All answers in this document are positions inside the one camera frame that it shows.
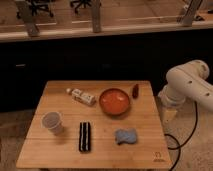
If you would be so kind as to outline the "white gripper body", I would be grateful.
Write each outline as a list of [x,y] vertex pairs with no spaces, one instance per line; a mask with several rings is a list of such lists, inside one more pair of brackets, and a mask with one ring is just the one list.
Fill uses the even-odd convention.
[[172,89],[169,85],[163,87],[158,93],[158,97],[166,108],[179,108],[186,100],[184,95]]

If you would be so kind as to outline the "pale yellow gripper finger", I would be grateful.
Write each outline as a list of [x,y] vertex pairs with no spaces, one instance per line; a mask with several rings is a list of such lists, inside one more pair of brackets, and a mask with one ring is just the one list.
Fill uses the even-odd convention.
[[176,109],[171,109],[171,108],[163,108],[163,121],[165,123],[170,122],[177,114]]

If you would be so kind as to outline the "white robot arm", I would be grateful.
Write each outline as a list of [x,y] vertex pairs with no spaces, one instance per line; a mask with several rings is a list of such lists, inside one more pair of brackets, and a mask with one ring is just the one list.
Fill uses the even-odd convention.
[[213,112],[213,85],[206,81],[209,74],[209,66],[202,60],[192,60],[167,71],[167,84],[158,93],[164,123],[175,117],[187,98]]

